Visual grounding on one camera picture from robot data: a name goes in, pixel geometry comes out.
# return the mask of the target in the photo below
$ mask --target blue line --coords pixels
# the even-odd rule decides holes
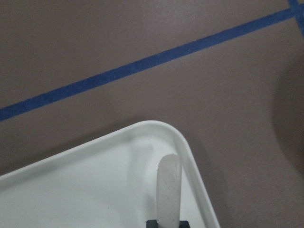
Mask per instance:
[[[117,79],[144,71],[151,67],[155,67],[174,59],[189,55],[205,48],[209,48],[225,41],[240,37],[258,29],[262,29],[278,22],[290,19],[293,16],[294,13],[291,11],[291,9],[286,9],[269,16],[242,24],[232,29],[222,31],[215,35],[202,38],[179,47],[175,47],[159,54],[121,66],[119,68],[52,90],[25,101],[12,104],[0,109],[0,121],[96,88]]]
[[[288,2],[302,35],[304,36],[304,4],[299,5],[297,0],[288,0]]]

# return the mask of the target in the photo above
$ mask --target brown surface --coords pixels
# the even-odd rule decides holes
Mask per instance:
[[[223,228],[299,228],[304,174],[280,147],[273,102],[303,53],[291,19],[8,119],[0,172],[161,120],[189,141]]]
[[[1,1],[0,107],[288,7],[286,0]]]

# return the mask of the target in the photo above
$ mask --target blue stripe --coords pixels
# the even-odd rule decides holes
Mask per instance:
[[[304,36],[304,4],[299,5],[297,0],[288,0],[291,10],[294,13],[294,17],[298,23],[298,26]]]
[[[290,19],[294,16],[291,9],[286,9],[269,16],[254,20],[252,22],[242,24],[240,26],[234,27],[217,33],[215,35],[202,38],[191,43],[161,52],[159,54],[141,59],[139,61],[121,66],[119,68],[98,74],[96,76],[78,81],[76,83],[55,89],[53,91],[47,92],[30,98],[25,101],[7,106],[0,109],[0,121],[12,118],[16,115],[31,111],[33,109],[42,107],[44,105],[51,104],[53,102],[65,99],[67,97],[79,94],[81,92],[93,89],[95,87],[107,84],[109,82],[115,81],[119,78],[123,78],[143,70],[155,67],[157,65],[169,62],[171,60],[189,55],[196,51],[209,48],[211,46],[220,44],[222,42],[240,37],[247,33],[256,31],[258,29],[265,28],[267,26],[276,24],[278,22]]]

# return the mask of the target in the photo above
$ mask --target blue tape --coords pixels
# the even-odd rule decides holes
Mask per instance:
[[[25,101],[4,107],[0,109],[0,121],[107,84],[117,79],[141,72],[151,67],[169,62],[171,60],[189,55],[191,53],[209,48],[222,42],[240,37],[258,29],[262,29],[278,22],[290,19],[293,16],[294,13],[292,10],[286,9],[269,16],[242,24],[232,29],[222,31],[215,35],[202,38],[179,47],[175,47],[159,54],[121,66],[119,68],[55,89],[45,94],[41,94]]]
[[[291,10],[294,13],[294,17],[298,26],[304,36],[304,4],[299,5],[297,0],[288,0]]]

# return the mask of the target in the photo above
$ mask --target white tray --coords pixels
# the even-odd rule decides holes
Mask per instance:
[[[182,163],[180,219],[219,228],[185,138],[143,121],[0,177],[1,228],[145,228],[164,155]]]

